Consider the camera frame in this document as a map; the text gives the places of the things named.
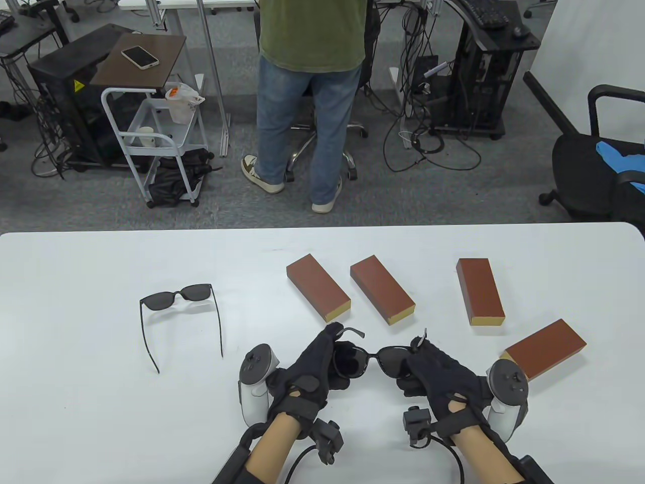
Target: white metal cart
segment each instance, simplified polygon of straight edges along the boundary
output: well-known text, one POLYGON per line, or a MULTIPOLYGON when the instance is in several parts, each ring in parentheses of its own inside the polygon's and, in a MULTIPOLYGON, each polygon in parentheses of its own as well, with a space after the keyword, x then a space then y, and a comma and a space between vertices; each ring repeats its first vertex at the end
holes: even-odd
MULTIPOLYGON (((105 114, 108 116, 112 130, 117 137, 119 146, 123 151, 123 155, 130 166, 130 170, 134 175, 141 195, 143 196, 149 208, 153 208, 155 203, 150 196, 148 187, 154 182, 157 168, 159 167, 159 159, 162 157, 174 157, 177 160, 177 166, 181 172, 181 177, 186 186, 186 193, 181 196, 182 200, 190 200, 193 207, 199 206, 199 191, 201 189, 202 181, 198 182, 194 190, 190 188, 190 182, 186 176, 186 170, 181 157, 184 153, 192 150, 203 148, 208 150, 208 142, 206 140, 206 132, 204 131, 204 122, 202 121, 201 111, 199 106, 195 107, 190 122, 187 125, 180 125, 174 123, 170 117, 170 107, 168 101, 165 99, 152 98, 150 94, 154 94, 154 89, 138 89, 138 88, 116 88, 110 87, 103 91, 101 94, 101 103, 105 114), (127 131, 119 130, 114 116, 110 111, 108 104, 108 96, 117 93, 145 93, 146 99, 141 103, 137 110, 136 115, 130 123, 127 131), (191 143, 192 136, 194 137, 194 128, 199 125, 201 133, 201 144, 191 143), (155 130, 154 133, 137 132, 142 126, 152 126, 155 130), (146 147, 143 145, 142 138, 153 138, 155 141, 154 147, 146 147), (137 172, 137 169, 132 161, 133 156, 152 156, 150 169, 145 176, 144 181, 137 172)), ((209 152, 208 159, 213 159, 214 155, 209 152)))

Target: keyboard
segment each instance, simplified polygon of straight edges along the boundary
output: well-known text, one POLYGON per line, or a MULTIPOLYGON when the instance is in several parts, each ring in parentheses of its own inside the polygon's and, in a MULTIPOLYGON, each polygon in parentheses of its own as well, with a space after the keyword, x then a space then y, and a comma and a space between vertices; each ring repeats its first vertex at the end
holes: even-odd
POLYGON ((0 35, 9 30, 15 23, 14 16, 6 10, 0 10, 0 35))
POLYGON ((496 30, 508 25, 509 20, 497 6, 498 0, 461 0, 473 19, 484 30, 496 30))

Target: person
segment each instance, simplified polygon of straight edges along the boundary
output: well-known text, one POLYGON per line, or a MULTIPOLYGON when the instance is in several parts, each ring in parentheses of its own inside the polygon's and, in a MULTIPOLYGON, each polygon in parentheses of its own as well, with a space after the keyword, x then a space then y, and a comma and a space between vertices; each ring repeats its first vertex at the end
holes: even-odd
MULTIPOLYGON (((289 368, 278 369, 267 380, 273 403, 269 409, 270 426, 246 462, 238 483, 275 484, 296 439, 304 438, 315 416, 302 418, 293 409, 292 399, 303 399, 307 406, 322 409, 330 389, 344 390, 349 379, 330 365, 340 323, 328 325, 289 368)), ((516 484, 524 477, 511 464, 514 459, 504 443, 481 416, 481 379, 425 338, 410 344, 419 350, 407 357, 410 375, 397 385, 406 396, 425 395, 439 422, 449 421, 460 412, 475 416, 473 423, 450 436, 482 484, 516 484)))
POLYGON ((331 212, 342 190, 347 124, 365 58, 368 0, 260 0, 258 156, 244 176, 265 192, 284 189, 288 133, 309 86, 318 140, 310 166, 312 210, 331 212))

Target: black office chair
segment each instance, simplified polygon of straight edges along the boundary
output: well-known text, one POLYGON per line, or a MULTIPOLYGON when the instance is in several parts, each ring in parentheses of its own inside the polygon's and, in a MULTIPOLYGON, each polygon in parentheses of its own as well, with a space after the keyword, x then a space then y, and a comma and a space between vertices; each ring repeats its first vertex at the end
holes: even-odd
MULTIPOLYGON (((255 12, 253 14, 253 20, 255 22, 255 34, 257 37, 257 44, 259 48, 260 32, 261 32, 260 12, 255 12)), ((376 42, 379 38, 380 33, 381 33, 381 19, 379 17, 379 11, 376 8, 375 1, 368 0, 367 19, 366 19, 366 26, 365 26, 365 60, 363 61, 362 68, 361 68, 361 78, 359 80, 359 87, 358 87, 359 90, 363 88, 368 82, 370 82, 370 79, 372 78, 374 52, 375 52, 376 42)), ((303 96, 311 97, 312 95, 313 95, 312 89, 311 89, 311 86, 309 86, 307 90, 304 92, 303 96)), ((347 127, 348 129, 350 128, 357 129, 361 135, 361 138, 367 138, 370 135, 369 131, 367 131, 367 128, 358 121, 350 121, 347 127)), ((286 171, 284 173, 285 181, 294 180, 293 166, 295 165, 296 161, 298 161, 298 159, 302 156, 304 151, 309 147, 312 141, 315 140, 317 137, 315 113, 312 111, 312 115, 308 123, 299 123, 299 124, 293 125, 291 129, 296 131, 307 131, 307 133, 309 133, 309 136, 304 140, 300 148, 298 148, 295 152, 293 152, 293 154, 291 155, 291 158, 287 162, 286 171)), ((356 164, 354 162, 353 156, 347 150, 344 150, 342 155, 345 158, 345 161, 347 162, 347 167, 348 167, 347 177, 349 178, 349 180, 356 180, 358 178, 358 171, 356 169, 356 164)))
POLYGON ((616 148, 623 156, 645 155, 642 143, 600 137, 596 101, 615 97, 645 103, 645 92, 600 85, 589 92, 591 135, 563 134, 553 147, 553 177, 556 190, 541 194, 540 205, 556 200, 573 219, 625 221, 645 235, 645 194, 631 183, 644 183, 645 172, 616 174, 596 151, 599 141, 616 148))
POLYGON ((558 3, 558 0, 540 0, 539 3, 534 3, 530 5, 525 11, 524 11, 524 18, 525 19, 530 19, 533 17, 533 9, 538 8, 541 6, 547 6, 547 5, 555 5, 558 3))

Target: forearm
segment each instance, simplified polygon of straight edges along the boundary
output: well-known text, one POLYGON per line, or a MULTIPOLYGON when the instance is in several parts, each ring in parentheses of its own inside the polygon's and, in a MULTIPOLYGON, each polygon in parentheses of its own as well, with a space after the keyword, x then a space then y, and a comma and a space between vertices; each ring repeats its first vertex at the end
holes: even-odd
POLYGON ((516 484, 524 478, 479 427, 451 437, 482 484, 516 484))
POLYGON ((251 452, 246 470, 264 484, 275 484, 300 430, 295 418, 287 414, 276 416, 251 452))

